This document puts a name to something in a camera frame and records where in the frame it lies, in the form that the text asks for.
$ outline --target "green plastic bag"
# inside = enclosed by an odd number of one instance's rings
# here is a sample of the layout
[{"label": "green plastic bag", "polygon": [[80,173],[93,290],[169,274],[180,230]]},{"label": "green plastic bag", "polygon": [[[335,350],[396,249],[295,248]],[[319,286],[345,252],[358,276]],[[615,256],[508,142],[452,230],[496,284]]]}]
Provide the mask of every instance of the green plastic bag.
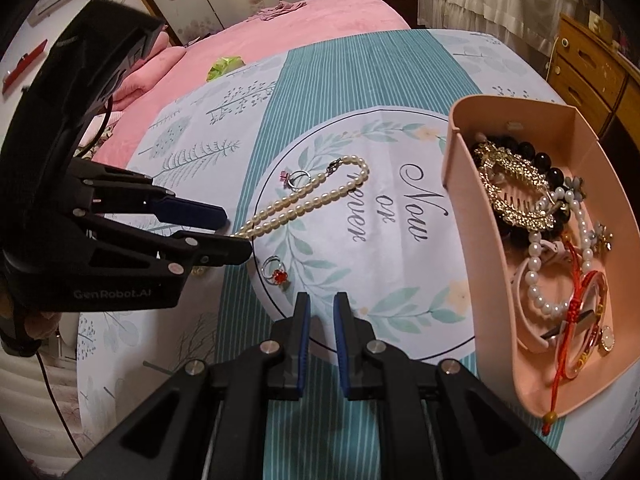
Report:
[{"label": "green plastic bag", "polygon": [[212,81],[221,75],[233,72],[241,66],[244,66],[244,61],[242,61],[241,57],[221,57],[213,64],[211,70],[209,70],[209,73],[207,74],[207,82]]}]

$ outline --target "white curtain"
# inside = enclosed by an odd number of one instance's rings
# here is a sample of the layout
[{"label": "white curtain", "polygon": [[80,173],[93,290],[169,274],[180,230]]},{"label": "white curtain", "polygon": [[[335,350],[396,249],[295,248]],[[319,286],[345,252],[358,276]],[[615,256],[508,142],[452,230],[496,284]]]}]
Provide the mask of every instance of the white curtain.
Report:
[{"label": "white curtain", "polygon": [[419,0],[418,23],[493,34],[523,59],[548,57],[560,13],[575,14],[575,0]]},{"label": "white curtain", "polygon": [[[42,355],[49,384],[81,451],[91,442],[82,433],[76,370],[65,368]],[[50,400],[40,365],[35,357],[14,357],[0,349],[0,415],[22,454],[32,465],[48,474],[61,476],[78,462],[78,454],[69,442]]]}]

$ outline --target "person's hand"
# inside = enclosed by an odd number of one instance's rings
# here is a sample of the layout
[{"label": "person's hand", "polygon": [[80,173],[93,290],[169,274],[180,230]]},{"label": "person's hand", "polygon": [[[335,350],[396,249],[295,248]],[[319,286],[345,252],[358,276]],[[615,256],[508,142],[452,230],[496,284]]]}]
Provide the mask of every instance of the person's hand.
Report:
[{"label": "person's hand", "polygon": [[[11,319],[14,316],[14,302],[6,290],[6,283],[0,277],[0,316]],[[24,320],[24,331],[32,339],[46,339],[58,328],[60,312],[31,312]]]}]

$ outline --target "pearl necklace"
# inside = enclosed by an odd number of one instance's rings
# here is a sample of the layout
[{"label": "pearl necklace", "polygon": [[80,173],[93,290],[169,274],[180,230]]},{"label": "pearl necklace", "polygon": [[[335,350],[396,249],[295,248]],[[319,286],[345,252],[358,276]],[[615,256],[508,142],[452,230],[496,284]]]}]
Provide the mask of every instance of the pearl necklace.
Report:
[{"label": "pearl necklace", "polygon": [[[587,274],[593,270],[593,250],[591,249],[593,241],[589,236],[587,222],[584,219],[584,211],[582,210],[582,204],[574,199],[574,194],[571,191],[565,191],[563,196],[560,196],[558,189],[552,193],[552,199],[560,200],[562,198],[568,202],[569,208],[571,208],[578,219],[580,248],[582,250],[582,273]],[[547,205],[548,202],[537,204],[539,207],[545,207]],[[561,303],[551,303],[547,301],[538,286],[538,271],[542,267],[542,260],[540,259],[540,255],[542,254],[542,245],[540,244],[540,240],[542,240],[542,236],[539,232],[529,234],[529,270],[524,275],[524,280],[527,285],[529,285],[527,295],[532,301],[536,312],[540,316],[550,317],[551,319],[561,319],[569,309],[569,302],[563,301]]]},{"label": "pearl necklace", "polygon": [[[356,178],[348,181],[344,186],[340,186],[338,189],[332,189],[328,193],[322,193],[321,196],[316,196],[311,200],[307,200],[303,204],[298,204],[286,212],[280,213],[276,218],[267,220],[270,216],[274,216],[279,211],[295,204],[298,200],[311,193],[316,187],[325,182],[328,176],[335,173],[335,171],[343,164],[358,165],[360,167],[360,173]],[[368,179],[368,177],[369,167],[363,158],[359,158],[357,155],[344,155],[341,158],[337,158],[329,163],[324,173],[318,173],[315,177],[311,178],[308,184],[305,184],[299,190],[290,193],[289,196],[270,203],[265,209],[257,212],[240,228],[238,232],[235,232],[231,236],[253,240],[263,234],[267,234],[281,225],[284,225],[305,213],[313,211],[313,209],[319,209],[324,204],[328,204],[333,200],[338,200],[341,196],[346,196],[348,192],[355,189],[356,186],[360,186]]]}]

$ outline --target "pink tray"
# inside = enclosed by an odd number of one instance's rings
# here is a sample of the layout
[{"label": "pink tray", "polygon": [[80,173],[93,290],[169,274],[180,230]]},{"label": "pink tray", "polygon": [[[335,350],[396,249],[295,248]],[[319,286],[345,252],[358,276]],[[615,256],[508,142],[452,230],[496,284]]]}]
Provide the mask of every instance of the pink tray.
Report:
[{"label": "pink tray", "polygon": [[[453,105],[442,182],[449,191],[465,255],[478,372],[503,399],[518,400],[528,412],[543,416],[550,407],[556,370],[553,351],[533,354],[518,342],[510,281],[524,252],[511,249],[505,254],[466,147],[474,143],[477,132],[509,133],[519,141],[528,140],[538,151],[547,152],[565,174],[583,177],[588,216],[614,235],[603,270],[609,285],[605,322],[613,328],[616,344],[605,357],[595,351],[575,380],[561,383],[556,412],[563,416],[600,393],[640,358],[638,225],[596,134],[576,108],[487,95],[465,97]],[[577,231],[575,224],[570,227]],[[549,290],[566,288],[567,283],[568,278],[547,276],[540,285]]]}]

